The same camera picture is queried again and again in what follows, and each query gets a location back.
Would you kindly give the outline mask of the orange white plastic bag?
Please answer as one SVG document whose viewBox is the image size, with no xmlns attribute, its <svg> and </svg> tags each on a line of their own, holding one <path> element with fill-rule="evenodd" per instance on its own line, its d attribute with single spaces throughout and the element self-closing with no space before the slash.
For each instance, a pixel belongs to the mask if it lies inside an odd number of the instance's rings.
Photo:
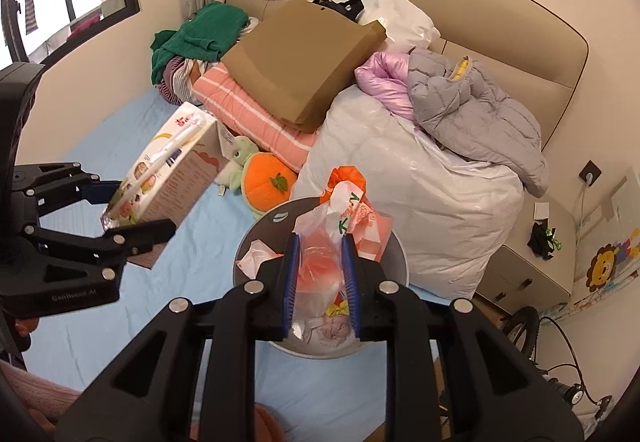
<svg viewBox="0 0 640 442">
<path fill-rule="evenodd" d="M 295 337 L 303 340 L 307 321 L 326 315 L 335 300 L 347 300 L 342 237 L 352 235 L 358 257 L 379 262 L 393 224 L 393 217 L 381 213 L 369 201 L 367 180 L 356 167 L 340 166 L 331 171 L 319 204 L 298 216 L 293 229 L 300 240 L 292 323 Z"/>
</svg>

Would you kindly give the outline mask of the white snack carton box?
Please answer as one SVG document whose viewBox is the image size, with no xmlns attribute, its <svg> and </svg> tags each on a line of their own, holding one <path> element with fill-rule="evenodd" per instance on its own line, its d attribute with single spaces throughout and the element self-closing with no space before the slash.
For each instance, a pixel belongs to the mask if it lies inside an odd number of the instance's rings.
<svg viewBox="0 0 640 442">
<path fill-rule="evenodd" d="M 107 204 L 104 229 L 186 219 L 229 163 L 235 139 L 216 117 L 181 104 L 151 139 Z"/>
</svg>

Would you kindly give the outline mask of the grey round trash bin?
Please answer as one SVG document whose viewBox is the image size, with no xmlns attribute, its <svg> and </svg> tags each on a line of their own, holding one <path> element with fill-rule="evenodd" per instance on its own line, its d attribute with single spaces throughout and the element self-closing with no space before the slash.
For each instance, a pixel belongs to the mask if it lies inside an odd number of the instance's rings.
<svg viewBox="0 0 640 442">
<path fill-rule="evenodd" d="M 304 197 L 303 199 L 292 199 L 280 206 L 269 210 L 257 220 L 243 237 L 243 240 L 236 251 L 236 260 L 240 260 L 250 249 L 250 243 L 256 240 L 264 242 L 277 254 L 283 254 L 288 243 L 288 236 L 294 228 L 295 221 L 299 215 L 308 213 L 319 204 L 318 197 Z M 409 285 L 409 271 L 406 260 L 405 249 L 395 232 L 390 233 L 381 266 L 386 277 L 398 284 Z M 323 344 L 317 334 L 311 336 L 311 340 L 306 344 L 299 340 L 292 332 L 288 338 L 281 342 L 273 342 L 272 345 L 290 355 L 299 358 L 314 358 L 315 360 L 329 360 L 329 358 L 343 358 L 358 352 L 362 347 L 360 340 L 354 334 L 350 334 L 343 344 L 330 347 Z"/>
</svg>

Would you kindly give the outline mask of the pink crumpled paper ball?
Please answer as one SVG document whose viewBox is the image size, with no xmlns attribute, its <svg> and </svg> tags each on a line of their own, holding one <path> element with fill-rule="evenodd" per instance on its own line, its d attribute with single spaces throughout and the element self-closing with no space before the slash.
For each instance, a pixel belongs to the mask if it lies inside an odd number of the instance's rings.
<svg viewBox="0 0 640 442">
<path fill-rule="evenodd" d="M 352 335 L 352 324 L 346 315 L 337 314 L 334 317 L 323 315 L 321 318 L 309 320 L 305 323 L 303 340 L 310 344 L 318 341 L 322 346 L 335 348 L 344 344 Z"/>
</svg>

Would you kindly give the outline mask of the light blue bed sheet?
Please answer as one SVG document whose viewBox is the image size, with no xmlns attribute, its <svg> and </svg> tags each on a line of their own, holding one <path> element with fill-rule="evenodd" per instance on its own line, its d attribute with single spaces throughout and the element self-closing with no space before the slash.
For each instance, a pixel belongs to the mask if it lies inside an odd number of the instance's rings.
<svg viewBox="0 0 640 442">
<path fill-rule="evenodd" d="M 150 90 L 66 157 L 89 173 L 120 179 L 174 111 Z M 84 390 L 171 299 L 204 303 L 228 292 L 236 250 L 253 222 L 242 199 L 210 187 L 152 269 L 126 266 L 117 303 L 41 320 L 24 356 L 27 370 Z M 384 422 L 385 363 L 384 344 L 346 358 L 309 360 L 260 342 L 255 398 L 290 441 L 362 441 Z"/>
</svg>

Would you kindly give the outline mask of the green orange plush toy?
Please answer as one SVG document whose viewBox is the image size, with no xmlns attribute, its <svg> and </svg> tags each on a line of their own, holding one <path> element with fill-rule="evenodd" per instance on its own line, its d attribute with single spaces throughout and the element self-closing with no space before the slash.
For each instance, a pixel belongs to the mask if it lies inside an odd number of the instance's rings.
<svg viewBox="0 0 640 442">
<path fill-rule="evenodd" d="M 241 193 L 255 218 L 290 199 L 297 173 L 244 136 L 234 138 L 229 162 L 218 173 L 218 187 Z"/>
</svg>

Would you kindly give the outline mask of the large white plastic bag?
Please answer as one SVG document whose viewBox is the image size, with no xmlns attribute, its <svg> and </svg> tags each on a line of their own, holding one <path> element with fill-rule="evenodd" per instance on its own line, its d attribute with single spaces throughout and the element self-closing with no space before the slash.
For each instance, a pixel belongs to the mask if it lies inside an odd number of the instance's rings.
<svg viewBox="0 0 640 442">
<path fill-rule="evenodd" d="M 410 283 L 442 299 L 474 295 L 524 202 L 510 168 L 442 150 L 357 86 L 332 102 L 293 197 L 320 195 L 340 166 L 356 167 L 373 207 L 393 217 Z"/>
</svg>

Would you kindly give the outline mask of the pink fluffy cloth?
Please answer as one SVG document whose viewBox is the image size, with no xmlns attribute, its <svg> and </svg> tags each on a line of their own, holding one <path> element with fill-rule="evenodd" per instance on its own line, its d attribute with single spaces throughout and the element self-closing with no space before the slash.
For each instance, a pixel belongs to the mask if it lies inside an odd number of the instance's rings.
<svg viewBox="0 0 640 442">
<path fill-rule="evenodd" d="M 34 421 L 49 436 L 81 392 L 48 381 L 26 370 L 1 362 L 1 372 Z"/>
</svg>

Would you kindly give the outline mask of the striped folded quilt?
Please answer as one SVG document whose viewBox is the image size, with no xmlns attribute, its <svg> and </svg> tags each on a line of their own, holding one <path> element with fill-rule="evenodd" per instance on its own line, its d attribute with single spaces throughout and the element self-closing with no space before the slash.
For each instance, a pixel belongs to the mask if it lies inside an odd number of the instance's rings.
<svg viewBox="0 0 640 442">
<path fill-rule="evenodd" d="M 160 95 L 174 106 L 181 106 L 185 102 L 200 106 L 201 102 L 192 94 L 192 88 L 209 66 L 210 63 L 206 61 L 175 56 L 166 64 L 160 84 L 156 88 Z"/>
</svg>

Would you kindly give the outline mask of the pink striped pillow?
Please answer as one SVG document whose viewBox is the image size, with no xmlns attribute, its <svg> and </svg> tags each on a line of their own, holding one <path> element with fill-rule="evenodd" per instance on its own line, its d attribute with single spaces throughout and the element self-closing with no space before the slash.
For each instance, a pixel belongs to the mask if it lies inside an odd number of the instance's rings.
<svg viewBox="0 0 640 442">
<path fill-rule="evenodd" d="M 206 71 L 192 94 L 205 109 L 238 135 L 250 138 L 262 150 L 276 155 L 295 173 L 307 161 L 317 134 L 285 125 L 264 110 L 230 75 L 222 63 Z"/>
</svg>

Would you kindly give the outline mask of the pink puffer jacket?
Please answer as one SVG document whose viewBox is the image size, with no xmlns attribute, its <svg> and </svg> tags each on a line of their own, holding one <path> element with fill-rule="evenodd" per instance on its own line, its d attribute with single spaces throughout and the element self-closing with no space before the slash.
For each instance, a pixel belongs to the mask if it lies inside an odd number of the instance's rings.
<svg viewBox="0 0 640 442">
<path fill-rule="evenodd" d="M 408 95 L 409 54 L 375 51 L 354 71 L 361 91 L 381 102 L 390 113 L 416 121 Z"/>
</svg>

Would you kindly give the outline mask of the black item on cabinet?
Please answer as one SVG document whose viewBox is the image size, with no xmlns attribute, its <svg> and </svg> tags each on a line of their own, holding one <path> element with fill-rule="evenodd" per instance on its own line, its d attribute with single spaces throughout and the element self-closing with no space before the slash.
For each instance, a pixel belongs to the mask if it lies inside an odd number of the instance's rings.
<svg viewBox="0 0 640 442">
<path fill-rule="evenodd" d="M 527 246 L 533 254 L 544 261 L 562 249 L 562 243 L 555 237 L 555 228 L 549 227 L 549 220 L 536 220 L 532 226 Z"/>
</svg>

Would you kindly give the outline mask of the grey puffer jacket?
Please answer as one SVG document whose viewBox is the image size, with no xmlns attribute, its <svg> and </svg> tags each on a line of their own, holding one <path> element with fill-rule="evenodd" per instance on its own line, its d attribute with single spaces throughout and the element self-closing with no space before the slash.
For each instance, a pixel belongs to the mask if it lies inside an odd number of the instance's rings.
<svg viewBox="0 0 640 442">
<path fill-rule="evenodd" d="M 468 56 L 452 62 L 427 49 L 409 54 L 408 96 L 427 135 L 471 161 L 509 167 L 533 197 L 548 190 L 549 167 L 541 128 Z"/>
</svg>

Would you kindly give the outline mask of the green knitted sweater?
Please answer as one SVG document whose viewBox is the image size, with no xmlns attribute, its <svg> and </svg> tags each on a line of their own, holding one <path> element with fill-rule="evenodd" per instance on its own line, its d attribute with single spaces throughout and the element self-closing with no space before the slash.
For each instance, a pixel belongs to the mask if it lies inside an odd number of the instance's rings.
<svg viewBox="0 0 640 442">
<path fill-rule="evenodd" d="M 210 2 L 177 31 L 155 34 L 151 44 L 151 83 L 160 84 L 168 62 L 175 58 L 217 62 L 236 43 L 248 22 L 241 8 Z"/>
</svg>

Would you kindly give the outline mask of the brown paper bag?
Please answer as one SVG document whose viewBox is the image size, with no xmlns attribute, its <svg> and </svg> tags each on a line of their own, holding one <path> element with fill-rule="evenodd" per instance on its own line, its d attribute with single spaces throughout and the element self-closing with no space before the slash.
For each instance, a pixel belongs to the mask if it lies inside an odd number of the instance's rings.
<svg viewBox="0 0 640 442">
<path fill-rule="evenodd" d="M 316 131 L 354 71 L 380 48 L 385 28 L 360 25 L 306 0 L 290 0 L 221 59 L 267 112 L 299 131 Z"/>
</svg>

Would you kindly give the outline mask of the white plastic shopping bag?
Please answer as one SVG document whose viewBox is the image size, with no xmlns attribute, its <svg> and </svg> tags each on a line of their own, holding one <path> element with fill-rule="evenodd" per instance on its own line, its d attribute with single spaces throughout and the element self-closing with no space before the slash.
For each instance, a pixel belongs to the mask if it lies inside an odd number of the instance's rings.
<svg viewBox="0 0 640 442">
<path fill-rule="evenodd" d="M 440 38 L 433 20 L 410 0 L 308 0 L 360 25 L 378 21 L 385 30 L 383 50 L 410 52 Z"/>
</svg>

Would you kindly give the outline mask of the beige padded headboard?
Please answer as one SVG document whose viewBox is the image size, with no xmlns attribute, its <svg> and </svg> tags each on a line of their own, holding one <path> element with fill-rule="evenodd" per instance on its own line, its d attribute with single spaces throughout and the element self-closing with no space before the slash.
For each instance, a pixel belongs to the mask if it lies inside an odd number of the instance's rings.
<svg viewBox="0 0 640 442">
<path fill-rule="evenodd" d="M 265 19 L 288 0 L 228 0 Z M 435 23 L 432 50 L 480 61 L 539 121 L 549 141 L 584 72 L 589 45 L 576 28 L 534 0 L 410 0 Z"/>
</svg>

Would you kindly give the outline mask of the lion cartoon wall sticker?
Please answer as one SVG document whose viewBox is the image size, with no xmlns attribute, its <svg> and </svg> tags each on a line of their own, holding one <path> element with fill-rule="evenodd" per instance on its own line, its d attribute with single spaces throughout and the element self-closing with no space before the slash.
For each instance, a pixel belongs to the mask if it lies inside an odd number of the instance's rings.
<svg viewBox="0 0 640 442">
<path fill-rule="evenodd" d="M 639 229 L 635 228 L 622 243 L 606 244 L 600 247 L 591 259 L 586 274 L 586 287 L 590 293 L 605 288 L 616 273 L 622 271 L 627 262 L 639 256 Z"/>
</svg>

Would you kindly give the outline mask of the black wall socket right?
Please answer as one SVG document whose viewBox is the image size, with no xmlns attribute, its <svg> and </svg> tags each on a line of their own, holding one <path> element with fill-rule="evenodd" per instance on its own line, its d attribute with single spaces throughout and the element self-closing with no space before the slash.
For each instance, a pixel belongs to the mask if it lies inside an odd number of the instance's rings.
<svg viewBox="0 0 640 442">
<path fill-rule="evenodd" d="M 592 161 L 588 161 L 585 167 L 580 171 L 578 177 L 587 186 L 592 187 L 593 184 L 601 176 L 602 170 Z"/>
</svg>

